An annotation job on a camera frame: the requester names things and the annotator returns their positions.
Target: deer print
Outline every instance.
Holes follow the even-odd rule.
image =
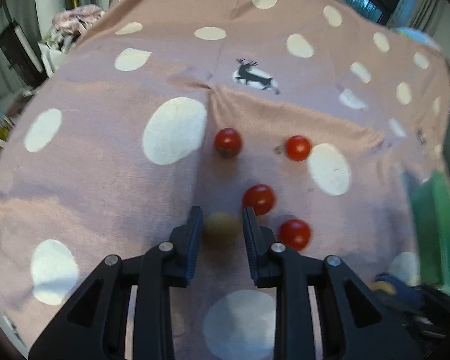
[[[271,89],[275,91],[275,94],[278,95],[280,91],[278,88],[274,88],[272,86],[273,77],[265,78],[261,76],[257,76],[256,74],[250,73],[250,69],[253,66],[257,66],[258,62],[250,61],[245,63],[245,59],[237,59],[238,63],[240,63],[240,68],[238,69],[238,76],[236,77],[237,81],[245,80],[245,85],[248,85],[249,82],[252,83],[260,83],[263,87],[262,90],[265,91],[267,89]]]

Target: metal screw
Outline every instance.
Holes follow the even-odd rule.
[[[342,263],[342,260],[337,256],[328,256],[327,263],[330,266],[339,266]]]
[[[276,253],[282,253],[285,250],[285,245],[279,242],[272,244],[271,249]]]
[[[114,254],[106,256],[104,260],[105,264],[107,264],[108,266],[114,266],[118,261],[119,257],[115,256]]]
[[[158,249],[161,251],[171,251],[173,249],[173,243],[171,242],[162,242],[158,245]]]

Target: cherry tomato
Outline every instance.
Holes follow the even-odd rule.
[[[265,215],[275,205],[274,191],[266,184],[257,184],[243,194],[243,207],[253,207],[255,215]]]
[[[242,137],[234,128],[224,128],[215,136],[214,147],[224,158],[235,157],[242,150]]]
[[[311,149],[310,141],[301,135],[294,135],[285,142],[285,153],[292,161],[306,160]]]
[[[300,219],[285,221],[278,230],[278,241],[297,251],[308,245],[310,237],[310,226]]]

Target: polka dot fabric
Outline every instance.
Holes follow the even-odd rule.
[[[31,345],[105,256],[144,253],[193,204],[239,220],[258,183],[277,197],[261,224],[310,224],[304,254],[414,283],[401,173],[443,169],[449,99],[437,51],[337,0],[115,0],[1,153],[0,307]],[[243,138],[227,160],[225,127]],[[277,154],[298,134],[307,161]],[[271,359],[274,292],[230,242],[204,244],[188,295],[171,294],[178,360]]]

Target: red cherry tomato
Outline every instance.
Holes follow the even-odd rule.
[[[292,161],[306,160],[311,149],[310,141],[301,135],[294,135],[285,142],[285,153]]]
[[[308,245],[310,237],[310,226],[300,219],[285,221],[278,230],[278,241],[297,251]]]
[[[274,191],[266,184],[257,184],[243,194],[243,207],[253,207],[255,215],[265,215],[275,205]]]
[[[242,137],[234,128],[224,128],[215,136],[214,147],[224,158],[235,157],[242,150]]]

